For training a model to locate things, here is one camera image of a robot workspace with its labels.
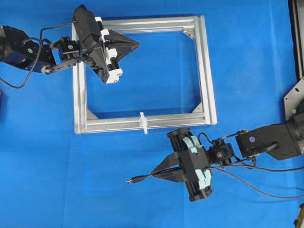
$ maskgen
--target screw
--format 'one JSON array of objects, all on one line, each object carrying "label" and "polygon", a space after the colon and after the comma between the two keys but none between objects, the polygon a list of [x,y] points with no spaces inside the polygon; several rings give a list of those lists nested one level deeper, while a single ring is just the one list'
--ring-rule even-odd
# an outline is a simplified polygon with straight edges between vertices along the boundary
[{"label": "screw", "polygon": [[217,157],[218,157],[218,158],[222,158],[222,157],[223,157],[223,153],[218,152],[218,153],[217,153]]}]

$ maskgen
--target metal plate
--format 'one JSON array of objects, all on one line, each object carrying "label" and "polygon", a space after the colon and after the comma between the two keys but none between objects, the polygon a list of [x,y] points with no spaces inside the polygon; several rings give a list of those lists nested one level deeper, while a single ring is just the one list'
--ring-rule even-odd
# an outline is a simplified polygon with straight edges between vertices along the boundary
[{"label": "metal plate", "polygon": [[304,99],[304,79],[302,78],[284,97],[285,118],[289,120],[294,114],[300,102]]}]

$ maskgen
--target white plastic clip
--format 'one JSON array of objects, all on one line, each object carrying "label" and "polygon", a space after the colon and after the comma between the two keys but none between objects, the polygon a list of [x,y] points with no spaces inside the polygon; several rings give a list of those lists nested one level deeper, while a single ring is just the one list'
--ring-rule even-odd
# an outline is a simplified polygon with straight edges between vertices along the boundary
[{"label": "white plastic clip", "polygon": [[143,128],[144,134],[148,134],[148,120],[143,112],[140,112],[140,114],[141,118],[139,119],[139,125]]},{"label": "white plastic clip", "polygon": [[[117,57],[117,51],[115,48],[112,49],[105,49],[105,61],[107,64],[111,64],[111,58]],[[115,69],[115,70],[109,70],[109,78],[107,80],[108,83],[115,83],[119,81],[119,77],[123,74],[123,70],[121,68]]]},{"label": "white plastic clip", "polygon": [[101,40],[105,43],[107,40],[105,40],[105,35],[109,35],[109,30],[107,29],[103,29],[100,31],[100,34],[101,34]]}]

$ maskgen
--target blue table surface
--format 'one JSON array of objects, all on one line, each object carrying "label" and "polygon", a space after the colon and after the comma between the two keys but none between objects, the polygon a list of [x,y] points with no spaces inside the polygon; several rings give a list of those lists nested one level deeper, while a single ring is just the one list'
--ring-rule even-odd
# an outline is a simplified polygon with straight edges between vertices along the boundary
[{"label": "blue table surface", "polygon": [[[286,0],[15,0],[1,4],[0,24],[37,37],[42,27],[70,21],[81,3],[104,19],[205,15],[218,124],[192,127],[195,135],[216,138],[284,121],[282,98],[296,83]],[[102,85],[87,70],[89,108],[104,118],[191,111],[199,101],[192,41],[179,33],[130,37],[141,46],[120,62],[119,83]],[[0,75],[20,84],[26,72],[1,64]],[[193,203],[182,183],[127,185],[172,152],[172,129],[75,135],[71,69],[33,73],[25,88],[1,83],[0,90],[0,228],[290,228],[304,201],[267,198],[216,171],[213,194]],[[235,140],[228,142],[240,156]],[[303,163],[258,158],[259,166],[278,169]],[[302,171],[227,170],[273,194],[303,193]]]}]

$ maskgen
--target aluminum frame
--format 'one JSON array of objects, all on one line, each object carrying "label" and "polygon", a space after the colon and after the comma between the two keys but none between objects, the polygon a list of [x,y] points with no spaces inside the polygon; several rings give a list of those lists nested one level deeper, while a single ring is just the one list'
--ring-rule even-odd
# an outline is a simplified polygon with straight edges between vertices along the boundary
[{"label": "aluminum frame", "polygon": [[[146,116],[147,128],[166,128],[217,124],[217,115],[209,61],[209,51],[204,16],[168,17],[151,19],[103,20],[106,29],[121,34],[151,32],[184,32],[194,40],[201,103],[189,114]],[[72,39],[78,40],[74,26]],[[142,130],[138,117],[98,119],[87,108],[86,68],[83,62],[73,67],[75,133],[97,133],[128,130]]]}]

